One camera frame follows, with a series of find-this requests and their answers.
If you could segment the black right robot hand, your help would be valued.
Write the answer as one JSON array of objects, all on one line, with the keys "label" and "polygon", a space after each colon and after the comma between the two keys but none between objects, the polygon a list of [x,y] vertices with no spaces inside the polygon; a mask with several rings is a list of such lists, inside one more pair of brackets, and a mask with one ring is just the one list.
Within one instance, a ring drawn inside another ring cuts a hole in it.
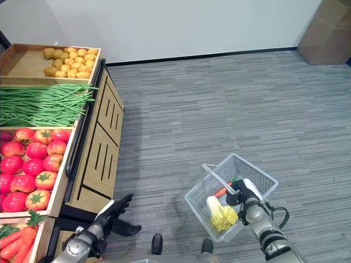
[{"label": "black right robot hand", "polygon": [[231,188],[235,191],[234,194],[230,194],[226,191],[226,203],[229,206],[236,206],[239,204],[246,204],[250,199],[262,201],[262,195],[258,191],[255,184],[248,178],[240,179],[235,181]]}]

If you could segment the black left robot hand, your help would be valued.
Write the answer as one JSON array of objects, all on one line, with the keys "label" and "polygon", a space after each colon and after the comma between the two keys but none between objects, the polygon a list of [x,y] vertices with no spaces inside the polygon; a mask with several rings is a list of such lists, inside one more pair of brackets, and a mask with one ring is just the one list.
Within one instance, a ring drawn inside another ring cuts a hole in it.
[{"label": "black left robot hand", "polygon": [[126,212],[132,201],[133,194],[128,194],[120,200],[111,200],[105,208],[97,215],[94,224],[101,227],[103,238],[107,238],[111,232],[125,237],[136,235],[142,230],[140,225],[132,225],[119,219],[121,214]]}]

